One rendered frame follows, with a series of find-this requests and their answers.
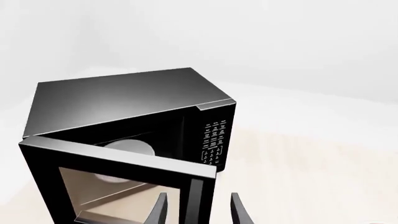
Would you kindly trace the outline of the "white round turntable plate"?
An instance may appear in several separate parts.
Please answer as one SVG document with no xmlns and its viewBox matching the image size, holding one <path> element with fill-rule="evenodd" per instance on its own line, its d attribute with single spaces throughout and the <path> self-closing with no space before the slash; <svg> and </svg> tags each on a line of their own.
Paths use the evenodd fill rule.
<svg viewBox="0 0 398 224">
<path fill-rule="evenodd" d="M 122 139 L 120 141 L 109 143 L 104 147 L 109 149 L 117 149 L 120 151 L 155 156 L 155 151 L 150 145 L 148 145 L 148 143 L 136 139 Z"/>
</svg>

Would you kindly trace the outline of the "black microwave oven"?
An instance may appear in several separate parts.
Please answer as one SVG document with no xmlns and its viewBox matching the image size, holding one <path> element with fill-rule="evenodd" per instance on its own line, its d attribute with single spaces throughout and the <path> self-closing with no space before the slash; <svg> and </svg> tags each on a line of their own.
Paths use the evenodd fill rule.
<svg viewBox="0 0 398 224">
<path fill-rule="evenodd" d="M 158 156 L 223 171 L 235 109 L 192 68 L 40 82 L 22 137 L 96 146 L 140 139 Z"/>
</svg>

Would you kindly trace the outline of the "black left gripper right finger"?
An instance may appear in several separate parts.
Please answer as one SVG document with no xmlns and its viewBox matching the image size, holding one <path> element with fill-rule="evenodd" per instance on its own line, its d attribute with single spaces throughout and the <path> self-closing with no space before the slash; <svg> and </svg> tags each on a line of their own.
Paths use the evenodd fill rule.
<svg viewBox="0 0 398 224">
<path fill-rule="evenodd" d="M 236 192 L 231 194 L 230 210 L 233 224 L 254 224 Z"/>
</svg>

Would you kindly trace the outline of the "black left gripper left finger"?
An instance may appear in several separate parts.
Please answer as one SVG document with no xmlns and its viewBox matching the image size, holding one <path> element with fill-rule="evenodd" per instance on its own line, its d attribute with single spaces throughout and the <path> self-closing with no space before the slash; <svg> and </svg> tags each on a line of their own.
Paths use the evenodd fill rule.
<svg viewBox="0 0 398 224">
<path fill-rule="evenodd" d="M 147 224 L 165 224 L 167 219 L 168 200 L 167 193 L 162 192 L 147 217 Z"/>
</svg>

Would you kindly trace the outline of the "black microwave door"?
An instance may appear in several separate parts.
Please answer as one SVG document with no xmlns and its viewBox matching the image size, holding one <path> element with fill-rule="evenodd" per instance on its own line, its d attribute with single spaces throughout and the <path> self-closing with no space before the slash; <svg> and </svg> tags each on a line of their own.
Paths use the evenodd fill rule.
<svg viewBox="0 0 398 224">
<path fill-rule="evenodd" d="M 24 139 L 19 148 L 54 224 L 76 222 L 62 167 L 179 189 L 179 224 L 210 223 L 215 166 L 41 136 Z"/>
</svg>

